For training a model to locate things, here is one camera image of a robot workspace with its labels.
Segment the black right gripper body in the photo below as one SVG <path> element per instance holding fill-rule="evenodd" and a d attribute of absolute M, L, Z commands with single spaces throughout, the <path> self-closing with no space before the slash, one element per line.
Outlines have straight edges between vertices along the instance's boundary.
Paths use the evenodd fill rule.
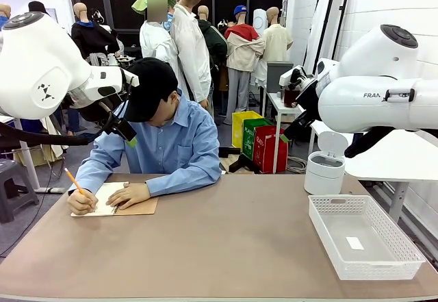
<path fill-rule="evenodd" d="M 295 139 L 303 129 L 310 126 L 318 119 L 318 112 L 312 110 L 304 110 L 295 120 L 283 131 L 290 140 Z"/>

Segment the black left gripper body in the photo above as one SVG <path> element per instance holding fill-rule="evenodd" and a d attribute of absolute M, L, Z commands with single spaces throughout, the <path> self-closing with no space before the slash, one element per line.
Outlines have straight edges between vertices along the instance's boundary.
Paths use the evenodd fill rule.
<path fill-rule="evenodd" d="M 104 124 L 104 132 L 107 134 L 117 134 L 125 141 L 132 141 L 136 137 L 136 131 L 124 119 L 117 116 L 111 116 L 109 121 Z"/>

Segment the person's left hand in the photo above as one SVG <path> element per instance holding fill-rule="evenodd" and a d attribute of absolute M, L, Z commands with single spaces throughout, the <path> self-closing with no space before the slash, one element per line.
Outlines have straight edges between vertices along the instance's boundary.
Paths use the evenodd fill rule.
<path fill-rule="evenodd" d="M 150 198 L 151 194 L 146 183 L 125 183 L 122 189 L 109 196 L 106 204 L 112 207 L 118 206 L 120 210 L 125 210 Z"/>

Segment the person's right hand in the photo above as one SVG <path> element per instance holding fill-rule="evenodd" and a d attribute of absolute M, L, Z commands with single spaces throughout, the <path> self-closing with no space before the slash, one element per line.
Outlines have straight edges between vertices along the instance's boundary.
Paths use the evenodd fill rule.
<path fill-rule="evenodd" d="M 98 199 L 88 190 L 74 190 L 67 199 L 70 211 L 78 216 L 92 213 L 96 209 Z"/>

